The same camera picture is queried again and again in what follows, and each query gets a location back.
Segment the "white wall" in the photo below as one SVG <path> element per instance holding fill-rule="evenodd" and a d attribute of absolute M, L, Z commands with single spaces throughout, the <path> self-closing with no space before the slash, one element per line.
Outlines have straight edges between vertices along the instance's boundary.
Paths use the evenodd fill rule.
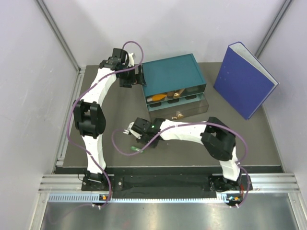
<path fill-rule="evenodd" d="M 280 82 L 265 102 L 282 161 L 307 202 L 307 2 L 295 0 L 260 57 Z"/>
<path fill-rule="evenodd" d="M 76 71 L 33 0 L 0 7 L 0 229 L 26 229 Z"/>
<path fill-rule="evenodd" d="M 143 46 L 145 61 L 186 53 L 198 62 L 222 61 L 237 41 L 255 52 L 283 2 L 44 1 L 80 66 L 99 64 L 127 40 Z"/>

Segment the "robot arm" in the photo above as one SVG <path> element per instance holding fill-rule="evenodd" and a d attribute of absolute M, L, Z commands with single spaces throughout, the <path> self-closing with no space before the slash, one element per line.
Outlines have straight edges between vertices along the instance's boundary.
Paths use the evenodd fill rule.
<path fill-rule="evenodd" d="M 73 111 L 75 126 L 82 135 L 86 149 L 91 152 L 93 158 L 103 169 L 106 168 L 106 162 L 102 151 L 102 135 L 106 127 L 106 119 L 101 106 L 108 90 L 117 78 L 119 78 L 120 87 L 131 88 L 134 84 L 145 84 L 141 65 L 138 68 L 138 73 L 135 70 L 119 74 L 114 73 L 117 70 L 133 66 L 133 53 L 128 54 L 123 49 L 114 48 L 112 56 L 99 65 L 97 76 L 91 85 L 97 84 L 96 87 L 84 95 Z M 90 159 L 91 156 L 87 155 L 87 158 L 88 178 L 101 181 L 101 170 Z"/>
<path fill-rule="evenodd" d="M 215 117 L 210 117 L 208 122 L 225 126 Z M 138 142 L 147 144 L 156 134 L 165 129 L 167 130 L 152 142 L 152 147 L 156 147 L 160 140 L 185 140 L 204 145 L 209 154 L 220 162 L 225 182 L 237 184 L 237 186 L 240 184 L 241 170 L 236 163 L 235 136 L 226 130 L 213 126 L 173 122 L 161 118 L 155 119 L 152 123 L 137 118 L 135 122 L 130 123 L 125 133 L 132 134 Z"/>

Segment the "orange object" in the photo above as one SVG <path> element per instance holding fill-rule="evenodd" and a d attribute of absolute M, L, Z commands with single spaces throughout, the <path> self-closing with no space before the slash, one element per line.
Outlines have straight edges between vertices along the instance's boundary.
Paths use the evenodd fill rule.
<path fill-rule="evenodd" d="M 147 102 L 156 102 L 166 98 L 167 93 L 160 93 L 147 98 Z"/>

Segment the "gray tabletop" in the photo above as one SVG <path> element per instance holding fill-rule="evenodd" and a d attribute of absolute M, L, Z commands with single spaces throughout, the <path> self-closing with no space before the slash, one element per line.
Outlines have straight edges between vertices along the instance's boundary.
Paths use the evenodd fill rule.
<path fill-rule="evenodd" d="M 206 121 L 210 116 L 219 118 L 231 129 L 237 131 L 247 141 L 248 157 L 243 165 L 281 165 L 276 145 L 262 108 L 245 120 L 238 114 L 213 88 L 215 78 L 221 63 L 200 63 L 200 68 L 206 78 L 205 97 L 209 103 L 208 112 L 186 117 L 182 122 Z M 81 92 L 90 87 L 96 77 L 98 66 L 87 66 Z M 102 106 L 106 117 L 106 130 L 103 134 L 103 153 L 107 166 L 217 166 L 219 162 L 212 158 L 204 146 L 186 141 L 160 141 L 157 148 L 146 149 L 144 153 L 126 157 L 116 151 L 112 145 L 111 134 L 115 129 L 127 128 L 137 117 L 149 119 L 149 114 L 143 99 L 142 87 L 135 85 L 132 89 L 120 88 L 114 83 Z M 79 132 L 72 127 L 71 137 L 84 146 Z M 126 153 L 133 152 L 131 146 L 137 144 L 133 136 L 118 133 L 116 144 Z M 243 144 L 237 141 L 237 156 L 241 158 L 244 152 Z M 87 167 L 86 153 L 69 144 L 63 167 Z"/>

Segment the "green marker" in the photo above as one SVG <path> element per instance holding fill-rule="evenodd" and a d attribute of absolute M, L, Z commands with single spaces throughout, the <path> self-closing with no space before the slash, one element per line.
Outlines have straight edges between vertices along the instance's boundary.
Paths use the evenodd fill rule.
<path fill-rule="evenodd" d="M 133 150 L 133 151 L 136 151 L 136 152 L 140 151 L 140 149 L 135 147 L 135 146 L 131 146 L 130 149 Z"/>

